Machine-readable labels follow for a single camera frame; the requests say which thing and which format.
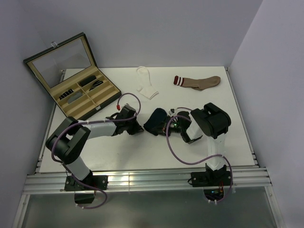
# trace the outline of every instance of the sock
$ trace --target sock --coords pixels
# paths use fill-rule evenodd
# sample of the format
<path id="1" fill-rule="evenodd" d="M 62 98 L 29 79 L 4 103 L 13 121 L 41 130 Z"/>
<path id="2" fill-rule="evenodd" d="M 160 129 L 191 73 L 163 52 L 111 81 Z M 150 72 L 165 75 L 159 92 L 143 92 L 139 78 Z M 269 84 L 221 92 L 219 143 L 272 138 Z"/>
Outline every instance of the sock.
<path id="1" fill-rule="evenodd" d="M 137 89 L 142 95 L 147 97 L 148 99 L 152 99 L 155 97 L 158 92 L 155 90 L 150 82 L 150 74 L 146 67 L 140 66 L 136 69 L 137 72 L 137 81 L 139 83 L 139 87 Z"/>
<path id="2" fill-rule="evenodd" d="M 175 76 L 173 83 L 177 86 L 181 86 L 184 88 L 192 88 L 195 90 L 202 91 L 204 89 L 217 86 L 220 83 L 220 77 L 213 76 L 206 79 L 192 79 L 192 78 Z"/>

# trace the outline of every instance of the white stripe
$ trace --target white stripe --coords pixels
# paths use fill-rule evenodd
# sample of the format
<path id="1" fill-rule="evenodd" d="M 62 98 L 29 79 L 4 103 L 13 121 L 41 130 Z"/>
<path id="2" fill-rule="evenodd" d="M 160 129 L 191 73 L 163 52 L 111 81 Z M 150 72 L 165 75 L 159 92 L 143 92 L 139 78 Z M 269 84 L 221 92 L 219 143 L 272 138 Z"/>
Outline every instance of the white stripe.
<path id="1" fill-rule="evenodd" d="M 177 81 L 177 85 L 179 86 L 180 85 L 180 82 L 181 82 L 181 77 L 179 77 L 179 80 Z"/>

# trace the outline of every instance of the glass panel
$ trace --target glass panel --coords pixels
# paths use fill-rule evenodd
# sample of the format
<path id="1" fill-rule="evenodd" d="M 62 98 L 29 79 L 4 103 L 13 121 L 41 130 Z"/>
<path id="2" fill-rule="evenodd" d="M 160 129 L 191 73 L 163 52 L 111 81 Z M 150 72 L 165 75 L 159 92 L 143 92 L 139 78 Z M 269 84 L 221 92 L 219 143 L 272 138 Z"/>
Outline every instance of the glass panel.
<path id="1" fill-rule="evenodd" d="M 62 70 L 84 69 L 91 63 L 79 38 L 34 60 L 33 65 L 52 88 L 60 83 Z"/>
<path id="2" fill-rule="evenodd" d="M 73 194 L 30 197 L 23 228 L 274 228 L 265 188 L 236 189 L 208 204 L 202 190 L 110 193 L 97 209 L 75 207 Z M 103 198 L 97 194 L 96 205 Z"/>

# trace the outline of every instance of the white wall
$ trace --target white wall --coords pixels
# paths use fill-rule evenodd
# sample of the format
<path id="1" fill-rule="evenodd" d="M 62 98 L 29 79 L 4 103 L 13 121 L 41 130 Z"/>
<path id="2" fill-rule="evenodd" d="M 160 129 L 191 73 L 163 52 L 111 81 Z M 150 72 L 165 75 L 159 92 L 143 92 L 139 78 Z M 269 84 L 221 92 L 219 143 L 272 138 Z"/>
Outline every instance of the white wall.
<path id="1" fill-rule="evenodd" d="M 100 67 L 229 66 L 262 0 L 19 0 L 43 41 L 88 36 Z"/>
<path id="2" fill-rule="evenodd" d="M 304 227 L 304 1 L 265 0 L 230 68 L 287 227 Z"/>
<path id="3" fill-rule="evenodd" d="M 52 105 L 22 60 L 46 48 L 16 0 L 0 6 L 0 227 L 11 227 L 33 173 Z"/>

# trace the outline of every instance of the white table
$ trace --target white table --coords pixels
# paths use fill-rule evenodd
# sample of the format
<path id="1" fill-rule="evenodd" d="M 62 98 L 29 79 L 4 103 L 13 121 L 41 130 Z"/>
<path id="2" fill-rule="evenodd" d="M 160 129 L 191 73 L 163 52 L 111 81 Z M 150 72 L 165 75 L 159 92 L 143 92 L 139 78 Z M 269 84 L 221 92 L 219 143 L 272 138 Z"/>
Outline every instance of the white table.
<path id="1" fill-rule="evenodd" d="M 194 109 L 203 108 L 205 104 L 213 102 L 227 112 L 232 121 L 226 138 L 227 150 L 225 154 L 231 165 L 255 165 L 224 67 L 150 67 L 151 83 L 159 91 L 159 94 L 152 100 L 137 92 L 136 68 L 103 68 L 101 70 L 121 89 L 122 93 L 131 92 L 139 97 L 142 103 L 142 111 L 137 120 L 140 125 L 143 125 L 158 107 L 167 111 L 179 106 Z M 66 77 L 69 77 L 68 73 L 72 73 L 72 71 L 67 71 Z M 221 82 L 216 87 L 197 91 L 174 85 L 173 79 L 176 75 L 195 79 L 219 76 L 221 77 Z M 132 96 L 126 95 L 122 98 L 120 105 L 122 106 L 125 103 L 138 108 L 138 103 Z M 90 120 L 103 119 L 116 111 L 116 102 L 113 102 L 92 116 Z M 56 107 L 49 135 L 53 133 L 64 118 L 64 114 Z M 207 156 L 206 137 L 188 145 L 179 134 L 173 133 L 170 137 L 170 142 L 175 153 L 184 161 L 195 162 Z M 60 164 L 53 162 L 50 155 L 51 152 L 45 148 L 40 172 L 64 172 L 64 168 Z M 173 157 L 164 136 L 154 136 L 146 131 L 134 136 L 124 132 L 115 137 L 90 139 L 86 142 L 81 157 L 93 171 L 134 171 L 190 167 L 180 163 Z M 194 167 L 204 166 L 205 164 L 201 163 Z"/>

